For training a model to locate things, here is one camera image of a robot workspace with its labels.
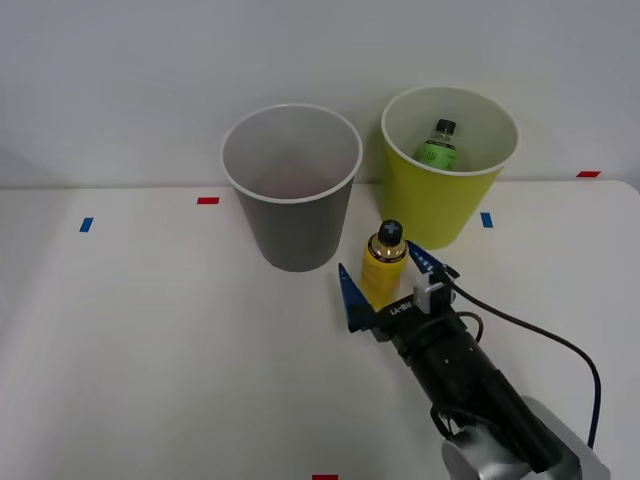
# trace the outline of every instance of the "bottle cap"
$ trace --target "bottle cap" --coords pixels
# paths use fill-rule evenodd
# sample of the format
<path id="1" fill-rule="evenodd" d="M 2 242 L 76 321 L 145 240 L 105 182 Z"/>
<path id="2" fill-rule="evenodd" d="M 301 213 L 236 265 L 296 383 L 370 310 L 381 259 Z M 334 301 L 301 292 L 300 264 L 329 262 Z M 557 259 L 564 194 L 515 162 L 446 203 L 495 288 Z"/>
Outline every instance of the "bottle cap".
<path id="1" fill-rule="evenodd" d="M 402 241 L 402 225 L 395 220 L 385 220 L 378 230 L 378 240 L 385 247 L 395 247 Z"/>
<path id="2" fill-rule="evenodd" d="M 452 122 L 451 120 L 445 120 L 441 118 L 438 120 L 438 124 L 436 125 L 436 130 L 438 132 L 446 133 L 447 135 L 453 135 L 453 132 L 456 129 L 456 122 Z"/>

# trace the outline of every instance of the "gold bottle neck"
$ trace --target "gold bottle neck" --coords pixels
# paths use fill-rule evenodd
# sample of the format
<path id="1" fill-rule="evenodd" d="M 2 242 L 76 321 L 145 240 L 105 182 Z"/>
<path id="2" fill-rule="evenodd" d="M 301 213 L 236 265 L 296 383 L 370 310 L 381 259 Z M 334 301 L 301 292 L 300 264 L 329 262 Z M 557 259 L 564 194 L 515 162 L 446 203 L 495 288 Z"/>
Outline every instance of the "gold bottle neck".
<path id="1" fill-rule="evenodd" d="M 407 242 L 401 240 L 398 245 L 383 245 L 376 233 L 369 239 L 369 251 L 375 258 L 383 262 L 397 262 L 407 254 Z"/>

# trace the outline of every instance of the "white table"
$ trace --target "white table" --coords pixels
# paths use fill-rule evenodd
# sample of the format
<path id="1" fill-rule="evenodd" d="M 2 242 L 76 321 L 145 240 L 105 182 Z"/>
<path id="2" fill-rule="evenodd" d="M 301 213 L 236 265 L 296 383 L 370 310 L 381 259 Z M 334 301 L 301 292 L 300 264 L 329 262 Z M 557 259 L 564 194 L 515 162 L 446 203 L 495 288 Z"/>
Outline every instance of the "white table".
<path id="1" fill-rule="evenodd" d="M 0 478 L 447 478 L 412 374 L 345 329 L 337 263 L 358 279 L 373 196 L 354 187 L 338 253 L 291 274 L 260 256 L 229 188 L 1 191 Z M 592 355 L 596 451 L 635 478 L 640 197 L 609 181 L 499 183 L 480 211 L 494 228 L 475 214 L 437 256 L 471 293 Z M 586 438 L 582 360 L 483 316 L 494 363 Z"/>

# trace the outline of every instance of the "yellow bottle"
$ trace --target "yellow bottle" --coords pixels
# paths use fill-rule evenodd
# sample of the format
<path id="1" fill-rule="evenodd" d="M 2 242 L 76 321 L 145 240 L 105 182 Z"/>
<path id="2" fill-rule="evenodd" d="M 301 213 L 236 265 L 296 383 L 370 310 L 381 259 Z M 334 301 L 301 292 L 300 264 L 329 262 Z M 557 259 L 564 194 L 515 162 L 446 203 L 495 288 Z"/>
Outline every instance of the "yellow bottle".
<path id="1" fill-rule="evenodd" d="M 360 290 L 376 310 L 391 303 L 407 257 L 402 225 L 395 220 L 385 220 L 364 249 L 360 280 Z"/>

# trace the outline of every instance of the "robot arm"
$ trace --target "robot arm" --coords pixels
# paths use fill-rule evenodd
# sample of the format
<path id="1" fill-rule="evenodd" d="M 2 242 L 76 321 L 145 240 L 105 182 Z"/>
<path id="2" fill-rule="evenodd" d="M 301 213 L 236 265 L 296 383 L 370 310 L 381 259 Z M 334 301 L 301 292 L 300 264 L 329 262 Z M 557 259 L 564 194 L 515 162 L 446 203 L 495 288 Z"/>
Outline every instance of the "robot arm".
<path id="1" fill-rule="evenodd" d="M 554 426 L 564 425 L 518 395 L 467 332 L 451 307 L 458 273 L 412 243 L 409 252 L 422 273 L 413 295 L 377 313 L 340 265 L 348 328 L 390 341 L 412 370 L 433 404 L 431 418 L 445 439 L 442 456 L 451 478 L 610 478 L 570 430 L 571 441 L 559 438 Z M 585 462 L 588 471 L 581 467 Z"/>

